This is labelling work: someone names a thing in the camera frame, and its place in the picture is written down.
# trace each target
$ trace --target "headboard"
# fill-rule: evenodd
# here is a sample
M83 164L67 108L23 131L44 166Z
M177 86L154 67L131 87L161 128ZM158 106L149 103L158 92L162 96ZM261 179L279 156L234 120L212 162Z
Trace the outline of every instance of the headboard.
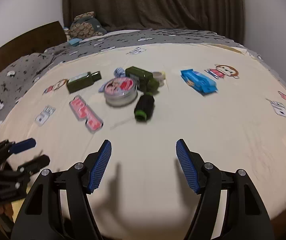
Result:
M45 49L66 41L67 38L58 21L24 33L0 47L0 72L22 56L35 52L43 53Z

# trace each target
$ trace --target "white wall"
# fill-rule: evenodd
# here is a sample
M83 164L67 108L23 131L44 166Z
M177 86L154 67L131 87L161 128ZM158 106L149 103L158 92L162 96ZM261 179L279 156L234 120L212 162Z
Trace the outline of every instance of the white wall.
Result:
M63 25L62 0L0 0L0 47L55 21Z
M286 0L244 2L244 46L260 53L286 82Z

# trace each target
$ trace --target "gray blanket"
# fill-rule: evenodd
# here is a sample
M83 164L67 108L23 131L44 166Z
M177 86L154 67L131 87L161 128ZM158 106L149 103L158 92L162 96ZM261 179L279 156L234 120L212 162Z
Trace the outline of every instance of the gray blanket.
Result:
M214 32L180 29L146 30L116 34L83 42L76 47L72 47L67 42L49 48L44 53L33 53L21 57L0 72L0 122L6 118L33 84L58 63L99 53L106 49L154 43L214 43L244 48L242 45ZM257 53L252 51L251 53L260 58Z

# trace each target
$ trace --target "curtain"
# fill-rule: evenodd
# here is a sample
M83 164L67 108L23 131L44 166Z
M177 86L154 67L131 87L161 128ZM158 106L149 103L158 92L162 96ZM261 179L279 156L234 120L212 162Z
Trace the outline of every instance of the curtain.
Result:
M63 0L65 26L90 11L108 32L182 28L243 41L243 0Z

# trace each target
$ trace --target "metal screw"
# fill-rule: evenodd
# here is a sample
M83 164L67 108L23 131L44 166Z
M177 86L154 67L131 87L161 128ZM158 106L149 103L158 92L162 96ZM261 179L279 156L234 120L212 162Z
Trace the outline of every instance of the metal screw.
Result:
M42 172L41 172L41 174L43 175L43 176L46 176L47 174L49 174L50 173L50 170L48 170L48 169L45 169L45 170L43 170Z
M77 170L80 170L80 169L83 168L83 166L84 166L83 163L77 163L77 164L74 165L74 168L77 169Z
M238 170L238 174L240 174L241 176L245 176L246 175L246 171Z
M208 169L208 170L211 170L211 169L213 169L213 164L212 163L205 163L204 164L204 167L206 168L206 169Z

